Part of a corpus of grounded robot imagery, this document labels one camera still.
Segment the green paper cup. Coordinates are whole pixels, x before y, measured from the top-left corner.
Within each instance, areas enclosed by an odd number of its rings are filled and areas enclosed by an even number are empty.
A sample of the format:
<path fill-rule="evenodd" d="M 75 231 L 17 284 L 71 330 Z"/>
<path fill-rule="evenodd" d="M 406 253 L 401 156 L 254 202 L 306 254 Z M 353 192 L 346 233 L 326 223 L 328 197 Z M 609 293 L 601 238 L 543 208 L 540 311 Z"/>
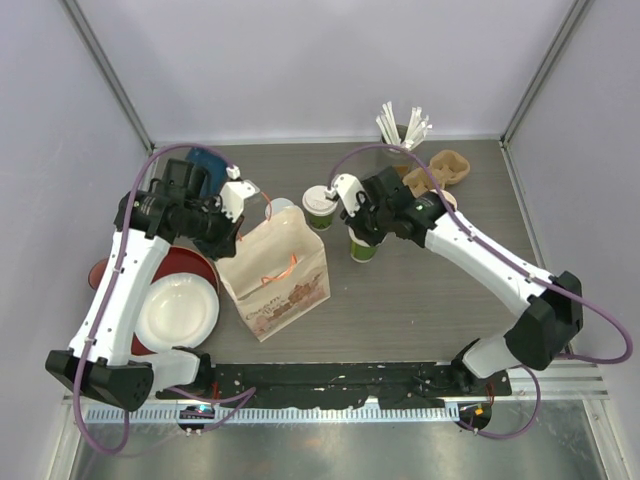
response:
<path fill-rule="evenodd" d="M 370 262 L 377 252 L 375 246 L 370 246 L 366 242 L 351 240 L 350 256 L 357 263 Z"/>
<path fill-rule="evenodd" d="M 306 219 L 309 226 L 316 231 L 325 231 L 329 229 L 333 222 L 333 214 L 317 215 L 315 213 L 306 211 Z"/>

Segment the brown pulp cup carrier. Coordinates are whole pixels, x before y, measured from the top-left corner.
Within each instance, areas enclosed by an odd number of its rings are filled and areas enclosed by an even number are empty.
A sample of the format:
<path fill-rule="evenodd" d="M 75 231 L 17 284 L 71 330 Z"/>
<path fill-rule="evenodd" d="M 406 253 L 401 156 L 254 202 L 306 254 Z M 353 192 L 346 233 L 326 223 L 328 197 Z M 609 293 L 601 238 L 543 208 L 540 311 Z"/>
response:
<path fill-rule="evenodd" d="M 415 197 L 434 190 L 435 185 L 445 189 L 447 186 L 459 183 L 469 174 L 470 163 L 458 152 L 442 150 L 431 158 L 429 170 L 434 181 L 421 167 L 411 170 L 404 176 L 403 183 L 409 187 Z"/>

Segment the white plastic lid stack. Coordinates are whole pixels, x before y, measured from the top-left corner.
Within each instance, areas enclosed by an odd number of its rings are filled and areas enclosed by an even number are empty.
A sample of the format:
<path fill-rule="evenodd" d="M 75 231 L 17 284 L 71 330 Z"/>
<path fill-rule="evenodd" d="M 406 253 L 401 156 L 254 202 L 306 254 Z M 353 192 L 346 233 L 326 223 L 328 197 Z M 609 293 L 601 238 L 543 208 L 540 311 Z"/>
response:
<path fill-rule="evenodd" d="M 272 207 L 273 213 L 279 212 L 284 208 L 288 208 L 292 206 L 294 206 L 294 202 L 287 198 L 279 197 L 271 201 L 271 207 Z"/>

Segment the bear print paper bag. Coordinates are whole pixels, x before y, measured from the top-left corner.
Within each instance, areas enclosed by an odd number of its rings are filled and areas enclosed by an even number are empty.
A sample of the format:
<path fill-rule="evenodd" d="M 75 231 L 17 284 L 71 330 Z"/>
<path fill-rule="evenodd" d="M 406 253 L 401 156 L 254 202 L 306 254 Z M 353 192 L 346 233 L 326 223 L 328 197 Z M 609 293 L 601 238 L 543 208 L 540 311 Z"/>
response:
<path fill-rule="evenodd" d="M 288 206 L 236 242 L 215 262 L 242 323 L 263 342 L 331 296 L 321 238 L 304 212 Z"/>

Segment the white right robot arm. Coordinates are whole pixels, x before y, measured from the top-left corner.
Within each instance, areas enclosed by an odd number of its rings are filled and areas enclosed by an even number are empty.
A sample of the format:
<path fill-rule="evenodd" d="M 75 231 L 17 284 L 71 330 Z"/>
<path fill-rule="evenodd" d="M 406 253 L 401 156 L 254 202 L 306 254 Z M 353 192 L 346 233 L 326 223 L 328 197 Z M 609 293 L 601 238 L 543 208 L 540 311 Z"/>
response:
<path fill-rule="evenodd" d="M 495 373 L 519 365 L 546 369 L 581 330 L 575 299 L 581 283 L 573 274 L 554 276 L 519 258 L 437 191 L 416 197 L 387 167 L 365 180 L 339 174 L 326 193 L 342 201 L 341 217 L 356 239 L 371 247 L 390 234 L 409 240 L 457 265 L 514 315 L 511 327 L 471 342 L 452 360 L 451 380 L 460 393 L 475 394 Z"/>

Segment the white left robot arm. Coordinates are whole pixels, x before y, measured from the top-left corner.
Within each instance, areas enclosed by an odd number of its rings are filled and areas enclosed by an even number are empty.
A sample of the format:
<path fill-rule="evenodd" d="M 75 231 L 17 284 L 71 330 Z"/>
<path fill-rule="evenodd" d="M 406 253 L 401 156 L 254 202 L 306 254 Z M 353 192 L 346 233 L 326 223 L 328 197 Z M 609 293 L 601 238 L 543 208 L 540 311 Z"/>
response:
<path fill-rule="evenodd" d="M 219 193 L 203 197 L 206 170 L 171 159 L 148 189 L 134 185 L 121 199 L 107 268 L 90 309 L 69 346 L 50 351 L 45 362 L 74 397 L 134 412 L 171 387 L 193 399 L 211 391 L 209 355 L 177 346 L 135 356 L 131 345 L 152 279 L 176 238 L 191 239 L 212 260 L 235 255 L 245 202 L 258 189 L 241 179 L 238 168 L 226 173 Z"/>

